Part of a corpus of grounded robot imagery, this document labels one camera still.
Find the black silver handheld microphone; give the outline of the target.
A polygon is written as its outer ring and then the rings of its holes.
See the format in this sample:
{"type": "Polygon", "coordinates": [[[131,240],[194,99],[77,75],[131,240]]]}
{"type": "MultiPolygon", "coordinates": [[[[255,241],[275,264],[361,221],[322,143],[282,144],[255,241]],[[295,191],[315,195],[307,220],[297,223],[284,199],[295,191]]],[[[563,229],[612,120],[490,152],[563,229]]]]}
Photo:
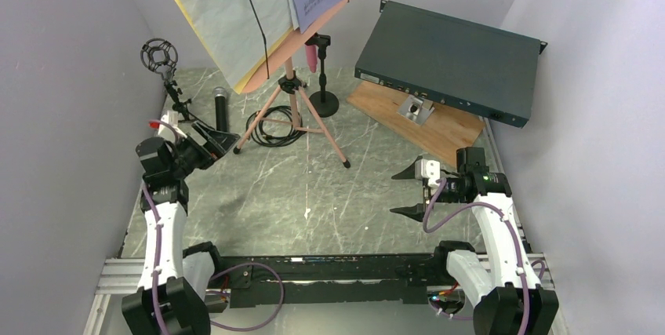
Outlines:
{"type": "Polygon", "coordinates": [[[215,102],[216,129],[220,132],[228,132],[227,91],[225,88],[217,86],[213,90],[213,96],[215,102]]]}

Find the black tripod mic stand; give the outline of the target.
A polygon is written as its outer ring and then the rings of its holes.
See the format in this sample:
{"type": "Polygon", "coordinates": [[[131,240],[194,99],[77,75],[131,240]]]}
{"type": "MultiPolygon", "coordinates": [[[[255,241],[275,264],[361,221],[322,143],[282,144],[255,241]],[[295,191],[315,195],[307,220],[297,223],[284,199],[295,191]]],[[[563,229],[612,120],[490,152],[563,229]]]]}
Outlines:
{"type": "Polygon", "coordinates": [[[192,99],[180,99],[183,92],[175,80],[176,64],[179,60],[176,47],[164,38],[149,39],[141,47],[140,60],[146,69],[160,75],[165,91],[173,102],[172,109],[181,114],[185,122],[198,120],[188,107],[192,99]]]}

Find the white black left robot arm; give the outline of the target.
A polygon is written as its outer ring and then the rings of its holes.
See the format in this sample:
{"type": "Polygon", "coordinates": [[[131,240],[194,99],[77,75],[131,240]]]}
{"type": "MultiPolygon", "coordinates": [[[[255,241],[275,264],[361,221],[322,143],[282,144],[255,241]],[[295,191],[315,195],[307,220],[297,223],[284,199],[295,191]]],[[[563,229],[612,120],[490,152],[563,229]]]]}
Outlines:
{"type": "Polygon", "coordinates": [[[189,188],[186,178],[206,170],[240,136],[196,121],[200,144],[166,124],[170,138],[141,141],[136,154],[144,169],[140,209],[147,225],[144,268],[136,292],[122,298],[122,315],[133,334],[209,334],[205,291],[221,284],[225,266],[211,242],[184,248],[189,188]]]}

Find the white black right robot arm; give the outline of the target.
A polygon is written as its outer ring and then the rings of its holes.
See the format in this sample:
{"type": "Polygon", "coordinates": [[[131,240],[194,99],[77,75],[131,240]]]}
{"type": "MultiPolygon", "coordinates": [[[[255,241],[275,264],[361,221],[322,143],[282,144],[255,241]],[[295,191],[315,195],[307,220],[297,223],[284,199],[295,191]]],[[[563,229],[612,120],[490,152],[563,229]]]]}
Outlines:
{"type": "Polygon", "coordinates": [[[456,171],[422,156],[392,176],[418,180],[422,201],[391,209],[421,223],[432,234],[469,209],[480,227],[489,265],[468,242],[442,241],[432,273],[437,281],[460,288],[473,308],[476,334],[548,334],[559,309],[557,294],[543,286],[519,235],[511,186],[503,173],[487,165],[481,147],[456,151],[456,171]]]}

